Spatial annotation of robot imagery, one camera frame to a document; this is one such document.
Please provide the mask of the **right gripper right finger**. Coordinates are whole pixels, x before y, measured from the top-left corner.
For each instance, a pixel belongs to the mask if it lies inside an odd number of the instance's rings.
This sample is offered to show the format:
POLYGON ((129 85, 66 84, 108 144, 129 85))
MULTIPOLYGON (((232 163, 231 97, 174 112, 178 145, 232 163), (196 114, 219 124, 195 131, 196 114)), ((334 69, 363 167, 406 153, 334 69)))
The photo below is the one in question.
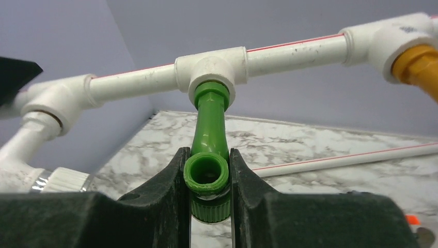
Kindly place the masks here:
POLYGON ((389 197, 281 193, 249 169, 237 149, 229 162, 233 247, 419 247, 389 197))

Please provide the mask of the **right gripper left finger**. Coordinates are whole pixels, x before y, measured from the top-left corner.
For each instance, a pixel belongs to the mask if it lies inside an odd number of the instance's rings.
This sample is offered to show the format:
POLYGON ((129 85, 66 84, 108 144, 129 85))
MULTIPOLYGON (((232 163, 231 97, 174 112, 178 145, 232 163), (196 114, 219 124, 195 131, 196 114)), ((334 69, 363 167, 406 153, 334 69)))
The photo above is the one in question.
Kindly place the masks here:
POLYGON ((118 200, 100 192, 1 195, 1 247, 190 247, 190 149, 118 200))

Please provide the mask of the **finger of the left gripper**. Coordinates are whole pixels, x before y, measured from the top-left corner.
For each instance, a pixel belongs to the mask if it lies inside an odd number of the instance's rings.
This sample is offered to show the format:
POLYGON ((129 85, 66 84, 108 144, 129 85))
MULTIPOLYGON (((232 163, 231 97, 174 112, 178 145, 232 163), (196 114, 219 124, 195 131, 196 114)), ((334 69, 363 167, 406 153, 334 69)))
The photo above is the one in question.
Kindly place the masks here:
POLYGON ((1 106, 10 103, 22 87, 42 72, 34 61, 1 56, 1 106))

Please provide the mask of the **green faucet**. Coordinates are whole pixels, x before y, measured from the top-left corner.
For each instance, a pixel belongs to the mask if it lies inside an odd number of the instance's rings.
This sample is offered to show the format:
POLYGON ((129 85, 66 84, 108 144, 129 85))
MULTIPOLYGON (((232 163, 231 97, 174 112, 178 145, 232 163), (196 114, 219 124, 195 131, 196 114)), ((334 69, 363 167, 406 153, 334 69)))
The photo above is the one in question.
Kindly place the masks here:
POLYGON ((230 94, 225 85, 207 81, 195 89, 198 111, 191 155, 183 178, 191 191, 192 216, 213 224, 230 217, 229 149, 225 111, 230 94))

